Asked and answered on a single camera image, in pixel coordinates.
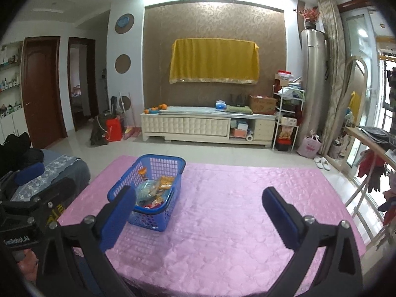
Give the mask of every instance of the slipper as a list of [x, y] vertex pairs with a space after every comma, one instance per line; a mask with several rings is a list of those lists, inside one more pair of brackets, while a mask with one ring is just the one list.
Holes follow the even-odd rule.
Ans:
[[329, 171], [331, 169], [329, 162], [327, 162], [327, 160], [324, 157], [322, 157], [320, 162], [322, 163], [322, 165], [326, 171]]
[[321, 159], [322, 159], [322, 158], [319, 157], [319, 156], [317, 156], [317, 157], [314, 158], [314, 161], [315, 161], [315, 163], [316, 163], [316, 166], [319, 167], [320, 169], [323, 168], [323, 164], [322, 164], [322, 162], [321, 162]]

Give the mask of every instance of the screw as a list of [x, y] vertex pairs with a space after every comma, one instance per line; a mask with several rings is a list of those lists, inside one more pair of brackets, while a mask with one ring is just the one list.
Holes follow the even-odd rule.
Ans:
[[312, 215], [306, 215], [305, 217], [304, 217], [304, 222], [305, 223], [308, 223], [308, 224], [312, 224], [312, 223], [314, 223], [316, 220], [315, 220], [315, 218], [312, 216]]
[[29, 218], [27, 218], [27, 223], [28, 223], [29, 225], [33, 225], [35, 222], [36, 222], [36, 220], [34, 219], [34, 217], [29, 217]]
[[349, 229], [350, 228], [350, 223], [346, 220], [342, 220], [341, 221], [341, 226], [345, 229]]
[[58, 227], [58, 222], [56, 222], [56, 221], [51, 221], [51, 222], [50, 222], [49, 228], [50, 228], [51, 230], [55, 230], [57, 227]]
[[95, 217], [94, 217], [93, 215], [87, 215], [87, 216], [84, 218], [84, 222], [85, 222], [86, 224], [94, 223], [94, 221], [95, 221]]

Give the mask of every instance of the tile floor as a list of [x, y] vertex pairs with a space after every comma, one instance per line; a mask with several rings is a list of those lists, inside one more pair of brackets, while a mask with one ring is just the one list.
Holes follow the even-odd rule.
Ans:
[[[305, 167], [315, 168], [312, 159], [306, 159], [295, 153], [281, 153], [263, 147], [245, 145], [214, 145], [211, 143], [172, 142], [166, 143], [163, 138], [150, 137], [143, 142], [141, 136], [136, 139], [112, 142], [105, 146], [90, 147], [90, 126], [86, 126], [66, 139], [56, 143], [50, 149], [59, 153], [78, 156], [89, 166], [94, 179], [110, 162], [120, 155], [140, 156], [148, 153], [181, 156], [187, 162], [211, 163], [222, 165], [256, 166], [256, 167]], [[355, 192], [356, 188], [351, 182], [335, 168], [330, 171], [322, 170], [324, 176], [335, 188], [343, 202]], [[359, 196], [355, 198], [348, 210], [352, 213]], [[373, 235], [381, 229], [382, 223], [369, 207], [366, 200], [360, 208]], [[364, 230], [358, 217], [355, 222], [365, 241], [370, 238]]]

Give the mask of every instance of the beige striped curtain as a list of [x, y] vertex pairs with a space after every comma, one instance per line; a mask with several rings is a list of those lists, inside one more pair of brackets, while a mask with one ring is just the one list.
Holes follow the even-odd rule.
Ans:
[[331, 84], [330, 106], [322, 135], [322, 147], [319, 150], [320, 154], [325, 155], [333, 141], [331, 131], [336, 127], [335, 117], [337, 109], [341, 108], [341, 96], [347, 89], [347, 85], [344, 83], [345, 40], [343, 24], [335, 0], [319, 0], [318, 6], [327, 35], [327, 48], [330, 55], [328, 59], [329, 82]]

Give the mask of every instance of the pink tablecloth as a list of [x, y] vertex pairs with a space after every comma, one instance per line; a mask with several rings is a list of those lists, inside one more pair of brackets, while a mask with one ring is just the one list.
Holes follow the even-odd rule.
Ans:
[[[76, 198], [60, 223], [96, 215], [106, 195], [136, 157], [120, 156]], [[363, 240], [327, 179], [318, 169], [240, 167], [188, 163], [181, 193], [164, 232], [126, 224], [106, 252], [114, 268], [134, 286], [172, 296], [244, 296], [265, 292], [292, 252], [286, 249], [261, 205], [274, 186], [302, 215], [319, 222], [352, 224], [360, 255]], [[314, 278], [316, 254], [299, 292]]]

